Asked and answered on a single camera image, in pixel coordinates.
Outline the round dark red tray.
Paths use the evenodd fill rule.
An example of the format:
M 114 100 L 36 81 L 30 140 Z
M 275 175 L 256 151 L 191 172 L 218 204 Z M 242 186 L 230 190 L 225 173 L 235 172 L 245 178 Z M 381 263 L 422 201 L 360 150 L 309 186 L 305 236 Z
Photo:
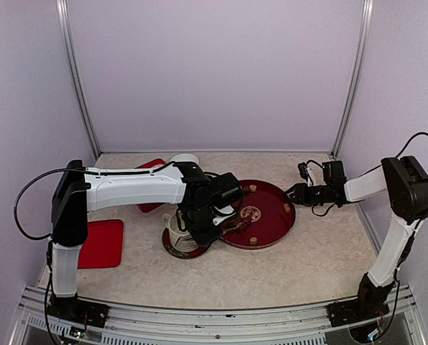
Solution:
M 241 180 L 241 187 L 255 185 L 256 191 L 243 192 L 243 205 L 238 215 L 251 216 L 253 222 L 247 229 L 224 234 L 220 240 L 232 247 L 246 250 L 264 249 L 281 241 L 291 230 L 296 219 L 294 205 L 284 191 L 262 180 Z M 290 213 L 284 211 L 287 203 Z M 249 239 L 257 238 L 256 245 L 250 245 Z

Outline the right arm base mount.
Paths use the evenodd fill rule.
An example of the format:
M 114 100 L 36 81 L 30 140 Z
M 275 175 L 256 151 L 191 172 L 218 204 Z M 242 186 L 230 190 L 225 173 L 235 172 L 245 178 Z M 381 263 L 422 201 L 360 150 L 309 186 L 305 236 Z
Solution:
M 389 311 L 386 303 L 362 309 L 357 299 L 336 301 L 327 306 L 328 318 L 332 327 L 378 318 L 381 314 L 388 314 Z

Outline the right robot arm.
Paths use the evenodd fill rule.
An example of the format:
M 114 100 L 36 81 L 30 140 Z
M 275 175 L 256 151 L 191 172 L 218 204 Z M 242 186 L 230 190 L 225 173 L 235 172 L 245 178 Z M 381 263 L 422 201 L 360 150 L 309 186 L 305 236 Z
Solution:
M 307 163 L 298 165 L 303 182 L 284 193 L 294 205 L 342 207 L 386 192 L 391 207 L 389 230 L 376 261 L 361 278 L 355 298 L 327 306 L 330 322 L 340 326 L 386 315 L 389 312 L 386 299 L 392 290 L 399 289 L 400 267 L 428 217 L 428 174 L 416 157 L 403 152 L 383 158 L 379 165 L 351 180 L 346 178 L 339 160 L 319 166 L 322 185 L 315 185 Z

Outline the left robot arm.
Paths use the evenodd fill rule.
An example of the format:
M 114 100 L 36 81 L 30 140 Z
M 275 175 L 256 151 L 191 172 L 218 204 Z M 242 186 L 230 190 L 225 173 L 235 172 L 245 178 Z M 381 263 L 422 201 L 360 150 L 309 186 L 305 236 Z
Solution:
M 49 286 L 57 309 L 71 320 L 85 312 L 77 294 L 77 271 L 80 249 L 88 238 L 88 213 L 148 203 L 176 205 L 188 234 L 199 247 L 208 247 L 220 238 L 220 225 L 238 213 L 234 206 L 243 201 L 241 185 L 232 173 L 212 175 L 194 162 L 168 162 L 149 170 L 104 170 L 73 160 L 28 182 L 16 196 L 13 215 L 18 215 L 19 202 L 32 185 L 57 173 L 62 177 L 52 197 L 52 231 L 46 235 Z

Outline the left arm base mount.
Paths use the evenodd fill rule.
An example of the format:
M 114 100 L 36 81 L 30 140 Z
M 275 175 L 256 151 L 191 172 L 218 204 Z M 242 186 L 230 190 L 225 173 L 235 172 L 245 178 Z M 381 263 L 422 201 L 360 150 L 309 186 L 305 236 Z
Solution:
M 47 314 L 84 326 L 104 328 L 109 309 L 106 304 L 78 298 L 55 298 L 49 302 Z

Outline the metal serving tongs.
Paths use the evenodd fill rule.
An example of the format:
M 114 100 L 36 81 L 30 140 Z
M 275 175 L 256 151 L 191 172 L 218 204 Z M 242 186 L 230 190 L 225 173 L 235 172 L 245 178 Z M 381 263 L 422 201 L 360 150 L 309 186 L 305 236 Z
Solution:
M 220 226 L 218 226 L 223 231 L 223 234 L 220 236 L 220 238 L 224 234 L 235 232 L 235 231 L 242 231 L 243 229 L 247 229 L 252 222 L 253 222 L 253 218 L 251 216 L 233 217 L 232 219 L 229 219 L 226 222 L 222 223 Z

